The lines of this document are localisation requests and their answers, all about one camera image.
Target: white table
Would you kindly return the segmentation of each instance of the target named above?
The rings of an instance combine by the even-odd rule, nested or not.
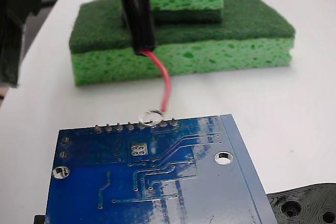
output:
[[[57,2],[0,109],[1,223],[45,213],[60,129],[159,107],[161,79],[74,86],[68,41],[89,1]],[[173,77],[167,117],[233,114],[266,193],[336,183],[336,0],[263,1],[297,30],[291,66]]]

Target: screw hole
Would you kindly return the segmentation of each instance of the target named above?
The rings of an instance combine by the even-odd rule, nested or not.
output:
[[[336,216],[334,213],[332,212],[326,212],[323,216],[322,219],[325,223],[327,224],[331,224],[331,223],[335,223],[336,220]]]
[[[296,201],[290,200],[281,206],[281,211],[288,218],[294,218],[301,213],[301,205]]]
[[[70,169],[66,166],[58,166],[52,170],[52,176],[55,179],[65,179],[70,174]]]
[[[233,155],[229,152],[218,152],[215,161],[220,165],[229,165],[233,162]]]

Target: red wire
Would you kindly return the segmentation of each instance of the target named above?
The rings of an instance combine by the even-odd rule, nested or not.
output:
[[[151,60],[157,65],[157,67],[160,69],[160,71],[163,75],[163,79],[164,79],[164,83],[165,83],[165,90],[164,90],[164,96],[163,96],[163,100],[162,100],[162,104],[161,104],[161,111],[164,112],[164,111],[167,110],[167,104],[168,104],[168,100],[169,100],[169,96],[170,96],[170,91],[172,90],[172,83],[170,81],[169,73],[168,73],[166,67],[164,66],[164,64],[162,62],[160,62],[160,60],[155,56],[154,53],[152,53],[150,51],[147,51],[147,50],[142,50],[141,52],[144,55],[151,58]]]

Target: circuit board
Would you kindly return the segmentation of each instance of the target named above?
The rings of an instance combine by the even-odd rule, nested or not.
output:
[[[46,224],[276,223],[231,115],[61,130],[52,171]]]

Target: black plastic part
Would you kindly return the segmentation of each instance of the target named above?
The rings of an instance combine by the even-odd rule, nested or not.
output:
[[[267,195],[278,224],[336,224],[336,184]]]
[[[44,224],[46,217],[44,215],[35,215],[34,224]]]
[[[40,7],[41,0],[0,0],[0,84],[17,86],[24,24]]]
[[[122,0],[124,18],[132,36],[136,55],[141,50],[153,51],[156,47],[150,0]]]

